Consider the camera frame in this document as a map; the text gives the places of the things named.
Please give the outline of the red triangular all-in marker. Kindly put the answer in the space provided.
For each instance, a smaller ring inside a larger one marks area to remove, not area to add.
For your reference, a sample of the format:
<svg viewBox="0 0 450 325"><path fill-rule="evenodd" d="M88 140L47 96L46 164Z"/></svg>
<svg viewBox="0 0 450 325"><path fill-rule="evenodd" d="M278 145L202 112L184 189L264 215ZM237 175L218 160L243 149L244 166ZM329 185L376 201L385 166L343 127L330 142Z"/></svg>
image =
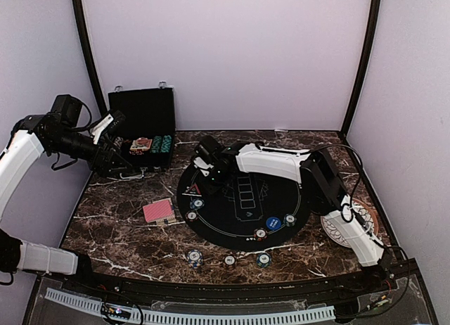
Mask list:
<svg viewBox="0 0 450 325"><path fill-rule="evenodd" d="M202 196L197 184L192 184L190 186L187 186L186 190L184 190L181 194L183 196L192 196L192 197L201 197Z"/></svg>

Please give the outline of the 50 chips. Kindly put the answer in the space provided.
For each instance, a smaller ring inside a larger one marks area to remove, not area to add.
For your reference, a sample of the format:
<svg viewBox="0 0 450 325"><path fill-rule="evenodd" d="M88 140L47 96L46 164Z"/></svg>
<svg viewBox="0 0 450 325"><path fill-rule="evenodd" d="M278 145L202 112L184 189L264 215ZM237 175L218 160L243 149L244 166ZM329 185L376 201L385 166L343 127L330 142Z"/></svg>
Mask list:
<svg viewBox="0 0 450 325"><path fill-rule="evenodd" d="M190 202L190 209L192 210L199 210L205 206L205 202L202 198L194 198Z"/></svg>
<svg viewBox="0 0 450 325"><path fill-rule="evenodd" d="M296 216L294 216L292 214L286 214L284 216L284 225L286 227L293 227L293 226L295 226L296 221L297 221Z"/></svg>

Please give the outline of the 100 chips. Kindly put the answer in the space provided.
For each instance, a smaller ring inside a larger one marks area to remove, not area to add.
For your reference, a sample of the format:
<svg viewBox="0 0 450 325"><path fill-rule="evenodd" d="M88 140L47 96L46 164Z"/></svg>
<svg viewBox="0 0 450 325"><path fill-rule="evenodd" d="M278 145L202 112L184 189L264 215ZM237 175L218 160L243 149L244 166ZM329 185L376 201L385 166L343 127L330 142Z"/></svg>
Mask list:
<svg viewBox="0 0 450 325"><path fill-rule="evenodd" d="M198 219L198 214L196 211L189 211L186 213L186 220L189 222L194 222Z"/></svg>
<svg viewBox="0 0 450 325"><path fill-rule="evenodd" d="M268 232L264 228L258 228L254 231L254 238L256 241L263 241L268 236Z"/></svg>

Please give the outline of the blue small blind button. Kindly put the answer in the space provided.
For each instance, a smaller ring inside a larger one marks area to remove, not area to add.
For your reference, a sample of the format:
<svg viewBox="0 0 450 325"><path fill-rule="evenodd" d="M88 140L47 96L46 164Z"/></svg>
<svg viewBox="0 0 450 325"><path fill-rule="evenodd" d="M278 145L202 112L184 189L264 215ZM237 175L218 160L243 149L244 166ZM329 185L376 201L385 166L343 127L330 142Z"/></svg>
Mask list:
<svg viewBox="0 0 450 325"><path fill-rule="evenodd" d="M281 228L281 226L282 226L282 222L277 217L269 217L266 220L266 227L271 231L278 230Z"/></svg>

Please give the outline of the orange 100 chip stack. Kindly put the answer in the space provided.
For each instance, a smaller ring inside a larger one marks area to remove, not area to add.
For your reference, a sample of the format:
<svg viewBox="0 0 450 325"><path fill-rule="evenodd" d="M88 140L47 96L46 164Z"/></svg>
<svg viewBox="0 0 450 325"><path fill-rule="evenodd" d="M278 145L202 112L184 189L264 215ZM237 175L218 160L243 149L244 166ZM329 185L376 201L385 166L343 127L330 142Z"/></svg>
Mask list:
<svg viewBox="0 0 450 325"><path fill-rule="evenodd" d="M232 255L227 255L224 258L224 263L226 265L234 265L236 263L236 258L234 256L232 256Z"/></svg>

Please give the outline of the blue chip stack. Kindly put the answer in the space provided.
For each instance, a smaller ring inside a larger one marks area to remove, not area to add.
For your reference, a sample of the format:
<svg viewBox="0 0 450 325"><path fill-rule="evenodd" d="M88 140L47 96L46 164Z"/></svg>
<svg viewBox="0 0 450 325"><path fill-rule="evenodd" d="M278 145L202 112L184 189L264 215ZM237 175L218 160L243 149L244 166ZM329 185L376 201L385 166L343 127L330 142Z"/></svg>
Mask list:
<svg viewBox="0 0 450 325"><path fill-rule="evenodd" d="M203 254L196 249L187 253L187 261L190 267L197 269L203 265Z"/></svg>

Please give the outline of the green-blue 50 chip stack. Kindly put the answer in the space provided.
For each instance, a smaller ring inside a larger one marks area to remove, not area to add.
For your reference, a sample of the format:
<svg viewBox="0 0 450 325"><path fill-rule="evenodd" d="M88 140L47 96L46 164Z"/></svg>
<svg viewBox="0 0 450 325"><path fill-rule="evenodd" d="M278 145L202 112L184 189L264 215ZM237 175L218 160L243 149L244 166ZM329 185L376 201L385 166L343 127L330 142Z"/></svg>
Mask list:
<svg viewBox="0 0 450 325"><path fill-rule="evenodd" d="M259 253L256 258L258 267L266 268L271 265L272 257L268 253Z"/></svg>

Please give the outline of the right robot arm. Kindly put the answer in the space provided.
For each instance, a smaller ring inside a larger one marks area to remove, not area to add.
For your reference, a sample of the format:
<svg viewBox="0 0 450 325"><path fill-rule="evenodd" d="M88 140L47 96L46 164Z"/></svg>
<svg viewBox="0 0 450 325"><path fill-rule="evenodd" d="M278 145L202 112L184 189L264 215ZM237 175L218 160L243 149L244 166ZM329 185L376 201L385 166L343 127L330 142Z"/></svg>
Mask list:
<svg viewBox="0 0 450 325"><path fill-rule="evenodd" d="M386 280L389 253L366 220L354 209L353 194L328 152L272 148L260 143L236 142L225 147L207 136L196 147L193 164L212 186L222 185L236 170L295 181L307 207L329 221L348 242L362 269L359 287L372 293Z"/></svg>

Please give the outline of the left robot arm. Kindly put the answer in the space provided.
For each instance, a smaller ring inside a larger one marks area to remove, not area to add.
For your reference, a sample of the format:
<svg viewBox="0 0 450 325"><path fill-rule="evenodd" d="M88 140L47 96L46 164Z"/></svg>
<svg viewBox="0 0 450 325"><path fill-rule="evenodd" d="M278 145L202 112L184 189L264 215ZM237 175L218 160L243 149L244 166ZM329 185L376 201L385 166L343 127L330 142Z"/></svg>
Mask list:
<svg viewBox="0 0 450 325"><path fill-rule="evenodd" d="M134 169L109 139L125 116L108 112L83 127L78 125L85 103L69 94L58 95L49 112L28 115L11 130L10 140L1 152L1 208L6 208L18 184L31 166L43 155L67 155L73 163L87 162L89 169L102 177L128 174ZM69 250L21 240L1 232L1 271L44 272L71 276L72 283L84 294L99 288L98 277L91 273L91 260Z"/></svg>

